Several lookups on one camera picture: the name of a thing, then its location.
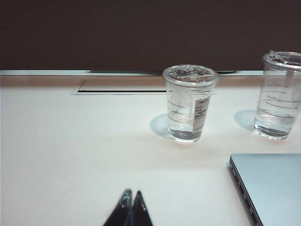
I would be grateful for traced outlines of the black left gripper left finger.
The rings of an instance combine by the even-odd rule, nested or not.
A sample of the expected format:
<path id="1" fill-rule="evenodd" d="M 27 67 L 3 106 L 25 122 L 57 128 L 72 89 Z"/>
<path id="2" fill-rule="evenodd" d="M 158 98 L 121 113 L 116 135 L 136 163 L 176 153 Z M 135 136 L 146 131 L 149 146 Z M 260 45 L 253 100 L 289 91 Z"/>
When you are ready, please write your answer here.
<path id="1" fill-rule="evenodd" d="M 132 191 L 126 189 L 104 226 L 130 226 L 132 224 Z"/>

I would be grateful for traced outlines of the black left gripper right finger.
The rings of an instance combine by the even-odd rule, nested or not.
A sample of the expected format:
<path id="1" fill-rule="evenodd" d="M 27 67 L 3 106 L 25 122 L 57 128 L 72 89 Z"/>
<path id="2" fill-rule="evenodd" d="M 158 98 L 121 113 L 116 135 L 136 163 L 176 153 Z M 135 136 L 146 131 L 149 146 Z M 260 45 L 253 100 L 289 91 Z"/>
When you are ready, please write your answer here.
<path id="1" fill-rule="evenodd" d="M 136 193 L 131 212 L 131 226 L 153 226 L 141 191 Z"/>

